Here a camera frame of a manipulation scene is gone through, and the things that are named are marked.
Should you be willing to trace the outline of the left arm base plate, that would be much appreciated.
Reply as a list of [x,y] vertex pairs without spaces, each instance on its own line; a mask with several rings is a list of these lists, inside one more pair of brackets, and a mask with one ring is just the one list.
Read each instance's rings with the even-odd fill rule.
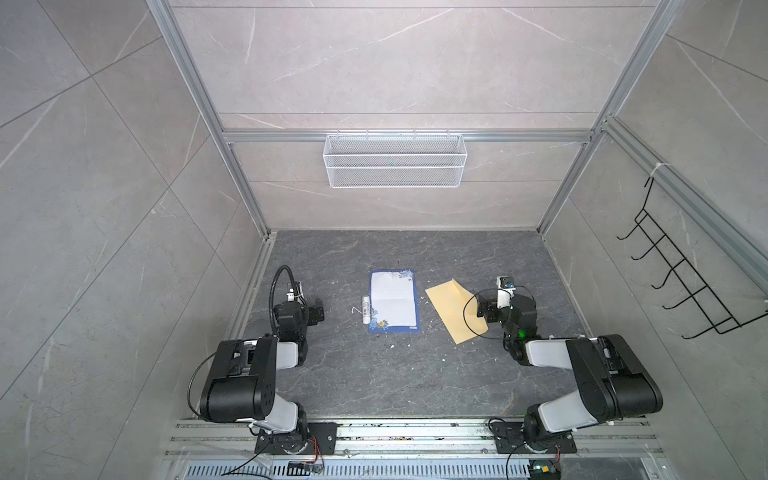
[[339,424],[310,422],[299,425],[289,433],[267,433],[260,429],[256,435],[255,453],[272,455],[331,455],[335,452]]

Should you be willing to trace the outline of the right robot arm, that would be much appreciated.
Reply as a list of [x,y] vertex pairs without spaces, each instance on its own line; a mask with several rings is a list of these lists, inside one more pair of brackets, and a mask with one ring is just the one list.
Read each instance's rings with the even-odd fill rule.
[[514,436],[522,446],[542,449],[577,429],[663,408],[660,388],[622,336],[544,338],[538,334],[534,298],[497,289],[494,300],[479,293],[472,301],[477,318],[501,326],[498,339],[519,365],[573,374],[574,391],[527,409]]

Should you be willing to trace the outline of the tan paper envelope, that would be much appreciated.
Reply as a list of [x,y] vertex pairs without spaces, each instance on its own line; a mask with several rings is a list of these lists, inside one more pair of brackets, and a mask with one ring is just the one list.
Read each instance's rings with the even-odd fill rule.
[[486,321],[476,316],[477,299],[456,280],[426,290],[455,344],[461,344],[488,332]]

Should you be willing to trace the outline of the white letter with blue border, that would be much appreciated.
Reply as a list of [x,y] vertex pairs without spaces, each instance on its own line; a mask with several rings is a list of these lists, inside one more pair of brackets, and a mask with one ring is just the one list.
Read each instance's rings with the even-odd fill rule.
[[420,331],[418,290],[411,269],[373,270],[368,297],[371,333]]

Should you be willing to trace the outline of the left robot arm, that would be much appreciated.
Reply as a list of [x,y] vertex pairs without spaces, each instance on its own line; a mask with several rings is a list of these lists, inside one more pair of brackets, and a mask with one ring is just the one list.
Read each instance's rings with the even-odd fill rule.
[[309,426],[303,407],[277,394],[279,370],[304,364],[307,330],[324,320],[321,300],[285,301],[271,308],[277,333],[222,341],[203,384],[196,414],[212,423],[247,422],[283,443],[304,444]]

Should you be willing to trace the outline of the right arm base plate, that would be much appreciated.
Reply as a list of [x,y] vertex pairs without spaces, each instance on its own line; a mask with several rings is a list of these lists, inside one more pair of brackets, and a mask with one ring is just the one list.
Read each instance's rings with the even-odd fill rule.
[[577,447],[570,432],[527,437],[522,421],[493,418],[487,423],[500,454],[575,454]]

